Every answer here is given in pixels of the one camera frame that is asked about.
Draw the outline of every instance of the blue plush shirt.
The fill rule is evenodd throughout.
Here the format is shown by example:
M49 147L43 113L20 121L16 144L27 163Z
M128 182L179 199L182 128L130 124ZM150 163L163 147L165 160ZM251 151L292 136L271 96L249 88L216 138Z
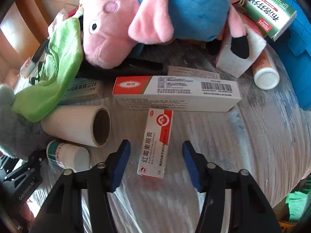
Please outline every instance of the blue plush shirt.
M174 37L214 40L226 23L229 7L229 0L169 0Z

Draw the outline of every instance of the bottle label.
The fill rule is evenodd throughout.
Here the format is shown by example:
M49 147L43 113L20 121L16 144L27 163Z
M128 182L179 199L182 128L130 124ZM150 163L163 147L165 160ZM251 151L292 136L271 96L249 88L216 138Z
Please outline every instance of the bottle label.
M53 141L48 148L48 157L49 161L57 166L64 168L63 163L60 161L59 152L61 148L65 145L65 143L59 143L57 141Z
M265 67L273 68L266 51L263 50L262 53L259 55L259 57L254 62L254 64L252 65L252 72L255 75L259 70Z

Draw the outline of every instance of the plush pig's head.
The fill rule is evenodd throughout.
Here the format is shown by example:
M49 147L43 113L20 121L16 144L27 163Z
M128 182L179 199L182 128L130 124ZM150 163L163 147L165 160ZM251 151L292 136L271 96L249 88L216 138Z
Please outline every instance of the plush pig's head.
M118 66L137 44L128 28L139 8L138 0L83 0L83 48L92 65Z
M168 0L83 0L83 48L92 65L114 68L138 43L173 37Z

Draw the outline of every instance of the circular red logo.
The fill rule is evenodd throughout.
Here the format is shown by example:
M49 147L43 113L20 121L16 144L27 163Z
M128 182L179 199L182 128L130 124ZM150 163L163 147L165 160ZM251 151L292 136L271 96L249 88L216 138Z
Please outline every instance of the circular red logo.
M165 114L160 114L158 115L158 117L156 118L156 122L158 125L160 126L166 126L169 123L169 117Z

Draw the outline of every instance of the plush pig's eye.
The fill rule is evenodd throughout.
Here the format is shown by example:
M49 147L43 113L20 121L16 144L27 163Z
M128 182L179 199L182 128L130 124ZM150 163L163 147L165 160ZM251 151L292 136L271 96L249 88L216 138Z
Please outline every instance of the plush pig's eye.
M90 33L95 33L99 28L99 23L97 21L92 21L90 23Z

